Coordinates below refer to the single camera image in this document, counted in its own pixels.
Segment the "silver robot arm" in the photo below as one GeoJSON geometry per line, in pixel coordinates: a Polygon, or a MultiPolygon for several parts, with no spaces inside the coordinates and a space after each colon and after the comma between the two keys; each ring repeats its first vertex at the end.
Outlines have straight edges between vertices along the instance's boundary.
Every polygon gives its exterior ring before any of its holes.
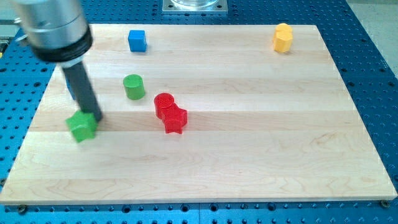
{"type": "Polygon", "coordinates": [[[33,53],[45,62],[72,67],[93,43],[80,0],[12,0],[33,53]]]}

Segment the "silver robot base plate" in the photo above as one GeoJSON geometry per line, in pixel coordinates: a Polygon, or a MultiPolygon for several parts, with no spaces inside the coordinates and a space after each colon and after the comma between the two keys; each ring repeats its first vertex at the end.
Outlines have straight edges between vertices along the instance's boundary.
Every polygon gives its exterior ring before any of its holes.
{"type": "Polygon", "coordinates": [[[228,12],[227,0],[163,0],[162,12],[166,14],[228,12]]]}

